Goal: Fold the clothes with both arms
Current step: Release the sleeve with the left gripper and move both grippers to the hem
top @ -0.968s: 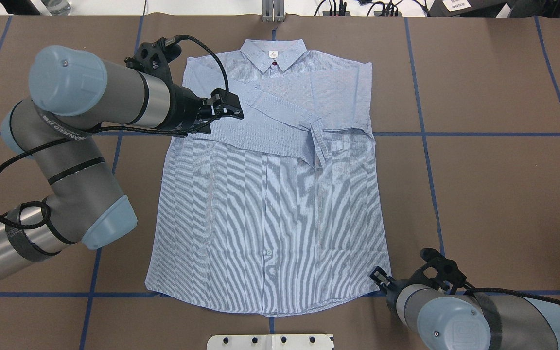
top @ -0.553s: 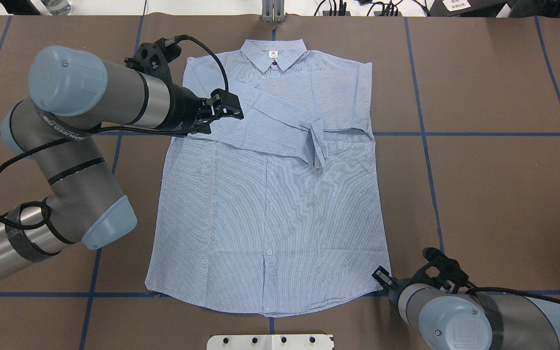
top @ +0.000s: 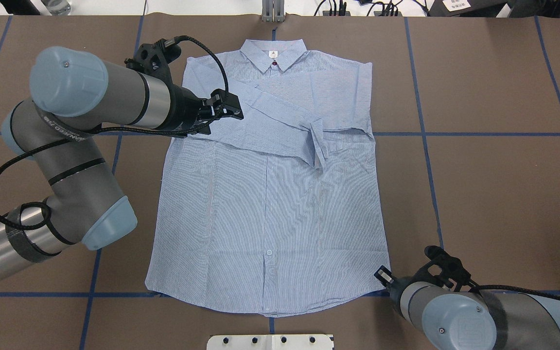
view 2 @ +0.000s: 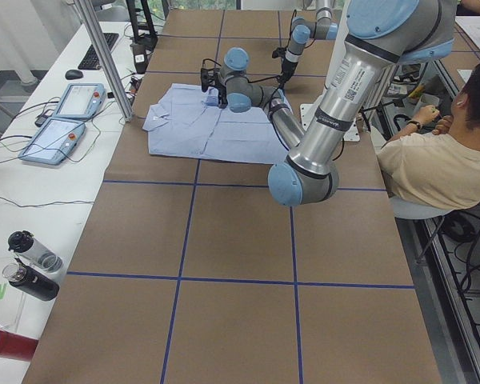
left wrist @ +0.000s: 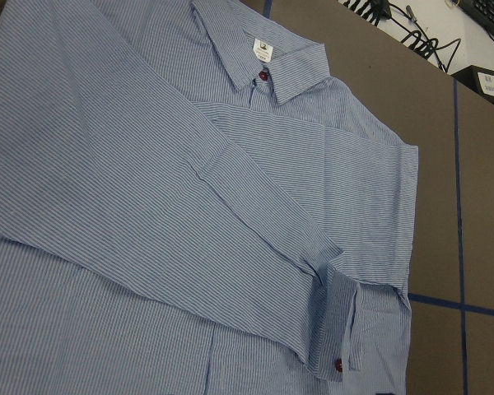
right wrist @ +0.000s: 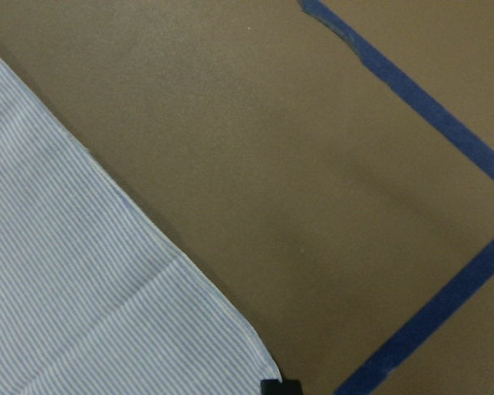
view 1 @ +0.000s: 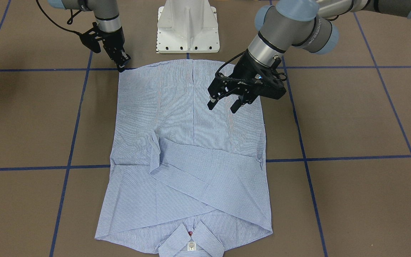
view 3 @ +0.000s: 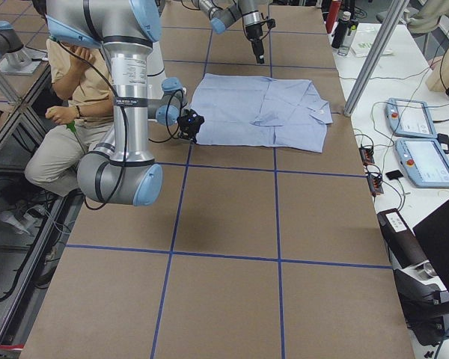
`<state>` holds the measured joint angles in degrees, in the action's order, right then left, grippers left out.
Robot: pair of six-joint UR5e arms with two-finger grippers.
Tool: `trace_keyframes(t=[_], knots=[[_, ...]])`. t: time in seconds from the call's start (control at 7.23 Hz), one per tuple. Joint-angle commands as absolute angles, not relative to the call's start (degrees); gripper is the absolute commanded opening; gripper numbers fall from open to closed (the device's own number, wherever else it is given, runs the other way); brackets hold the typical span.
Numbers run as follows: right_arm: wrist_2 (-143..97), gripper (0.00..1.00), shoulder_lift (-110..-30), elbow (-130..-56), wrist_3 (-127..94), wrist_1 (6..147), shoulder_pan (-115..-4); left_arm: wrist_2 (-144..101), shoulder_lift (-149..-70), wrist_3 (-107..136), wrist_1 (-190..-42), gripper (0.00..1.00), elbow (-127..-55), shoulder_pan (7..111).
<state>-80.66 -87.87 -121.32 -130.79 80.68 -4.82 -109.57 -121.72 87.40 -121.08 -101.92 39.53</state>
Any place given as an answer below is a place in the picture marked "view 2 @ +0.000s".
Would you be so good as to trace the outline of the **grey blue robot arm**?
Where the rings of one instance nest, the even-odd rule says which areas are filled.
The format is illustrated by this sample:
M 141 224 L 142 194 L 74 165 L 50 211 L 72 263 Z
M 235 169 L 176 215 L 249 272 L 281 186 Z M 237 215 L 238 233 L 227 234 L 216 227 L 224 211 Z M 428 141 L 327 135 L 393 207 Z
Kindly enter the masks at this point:
M 289 38 L 285 46 L 276 48 L 272 58 L 281 59 L 281 73 L 277 77 L 281 88 L 293 77 L 304 49 L 310 45 L 308 41 L 335 40 L 338 24 L 332 21 L 335 1 L 323 0 L 315 2 L 315 21 L 307 21 L 294 12 Z
M 262 109 L 288 152 L 273 165 L 268 185 L 284 206 L 321 202 L 338 188 L 334 152 L 366 100 L 380 89 L 382 74 L 398 64 L 444 58 L 452 49 L 456 4 L 453 1 L 349 1 L 342 21 L 332 21 L 331 1 L 317 1 L 312 22 L 295 17 L 290 36 L 273 52 L 281 62 L 275 87 L 248 79 L 248 53 L 230 49 L 222 63 L 201 69 L 203 90 L 215 88 L 218 104 L 235 113 Z M 317 40 L 343 46 L 342 59 L 327 77 L 322 95 L 293 115 L 284 99 L 305 48 Z

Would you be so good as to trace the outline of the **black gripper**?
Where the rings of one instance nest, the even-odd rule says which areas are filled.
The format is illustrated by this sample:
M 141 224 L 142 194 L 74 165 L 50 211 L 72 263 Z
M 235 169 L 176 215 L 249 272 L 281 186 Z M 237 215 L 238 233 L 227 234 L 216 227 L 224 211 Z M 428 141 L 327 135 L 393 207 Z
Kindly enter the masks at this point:
M 278 47 L 272 53 L 272 58 L 281 59 L 281 72 L 278 76 L 278 83 L 284 86 L 294 75 L 297 68 L 297 55 L 290 52 L 287 48 Z
M 228 105 L 226 86 L 221 74 L 222 65 L 211 58 L 204 58 L 200 69 L 200 81 L 202 92 L 207 92 L 210 88 L 217 91 L 217 104 L 220 109 L 225 109 Z

